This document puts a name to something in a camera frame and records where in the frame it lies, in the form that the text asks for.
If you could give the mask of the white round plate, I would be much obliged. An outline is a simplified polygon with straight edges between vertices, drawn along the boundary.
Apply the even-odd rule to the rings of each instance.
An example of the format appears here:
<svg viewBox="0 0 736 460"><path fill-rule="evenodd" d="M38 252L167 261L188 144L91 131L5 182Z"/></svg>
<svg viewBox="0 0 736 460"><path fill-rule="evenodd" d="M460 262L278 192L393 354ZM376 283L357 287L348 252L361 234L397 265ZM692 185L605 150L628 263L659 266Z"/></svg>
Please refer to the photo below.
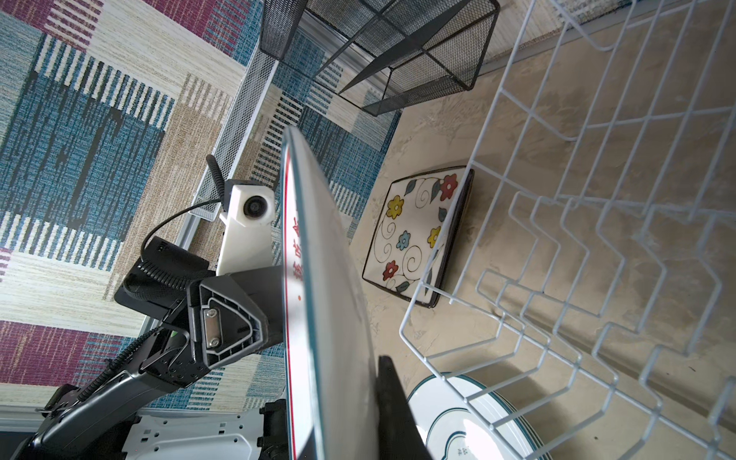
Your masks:
<svg viewBox="0 0 736 460"><path fill-rule="evenodd" d="M282 253L294 459L379 456L376 361L360 276L304 135L285 130Z"/></svg>
<svg viewBox="0 0 736 460"><path fill-rule="evenodd" d="M417 431L434 459L514 459L525 457L542 446L533 427L519 417L499 429L488 431L484 421L494 422L516 410L498 393L488 393L471 402L468 410L461 399L485 386L468 376L452 377L447 383L430 375L409 394Z"/></svg>

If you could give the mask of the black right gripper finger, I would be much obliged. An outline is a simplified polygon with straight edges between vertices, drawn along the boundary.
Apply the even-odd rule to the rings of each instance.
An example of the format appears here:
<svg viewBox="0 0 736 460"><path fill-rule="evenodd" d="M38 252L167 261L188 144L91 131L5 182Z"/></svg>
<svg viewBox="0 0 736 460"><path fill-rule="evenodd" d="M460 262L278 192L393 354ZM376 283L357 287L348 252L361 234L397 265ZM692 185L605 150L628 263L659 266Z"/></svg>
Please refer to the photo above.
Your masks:
<svg viewBox="0 0 736 460"><path fill-rule="evenodd" d="M379 356L376 390L379 408L379 459L431 460L390 356Z"/></svg>

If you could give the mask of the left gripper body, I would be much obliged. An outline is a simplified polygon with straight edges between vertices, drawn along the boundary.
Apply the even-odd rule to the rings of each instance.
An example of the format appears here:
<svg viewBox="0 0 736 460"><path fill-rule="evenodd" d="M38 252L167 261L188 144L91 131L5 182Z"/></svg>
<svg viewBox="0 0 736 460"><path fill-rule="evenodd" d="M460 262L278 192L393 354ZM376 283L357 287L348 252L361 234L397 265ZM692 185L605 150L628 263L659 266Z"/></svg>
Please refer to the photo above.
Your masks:
<svg viewBox="0 0 736 460"><path fill-rule="evenodd" d="M284 339L283 268L267 266L196 281L147 340L139 370L186 387Z"/></svg>

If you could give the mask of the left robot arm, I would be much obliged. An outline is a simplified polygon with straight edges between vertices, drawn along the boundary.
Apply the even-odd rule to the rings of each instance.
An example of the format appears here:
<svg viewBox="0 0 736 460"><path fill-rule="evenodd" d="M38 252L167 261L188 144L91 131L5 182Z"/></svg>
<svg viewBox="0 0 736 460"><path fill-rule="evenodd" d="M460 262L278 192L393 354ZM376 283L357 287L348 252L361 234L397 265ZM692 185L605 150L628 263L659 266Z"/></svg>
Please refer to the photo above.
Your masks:
<svg viewBox="0 0 736 460"><path fill-rule="evenodd" d="M283 281L271 236L225 237L215 270L159 237L142 247L116 301L160 325L137 337L84 387L65 384L15 459L111 457L138 410L215 370L282 342Z"/></svg>

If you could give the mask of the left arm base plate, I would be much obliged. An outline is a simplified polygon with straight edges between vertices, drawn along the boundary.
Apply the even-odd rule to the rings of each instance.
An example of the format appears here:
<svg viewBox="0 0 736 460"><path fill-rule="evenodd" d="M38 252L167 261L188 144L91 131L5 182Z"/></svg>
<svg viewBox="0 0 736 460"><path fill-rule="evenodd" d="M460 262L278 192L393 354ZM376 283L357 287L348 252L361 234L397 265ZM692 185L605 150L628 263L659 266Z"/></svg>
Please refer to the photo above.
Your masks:
<svg viewBox="0 0 736 460"><path fill-rule="evenodd" d="M286 446L266 441L265 416L240 413L148 411L132 425L122 453L126 459L289 459Z"/></svg>

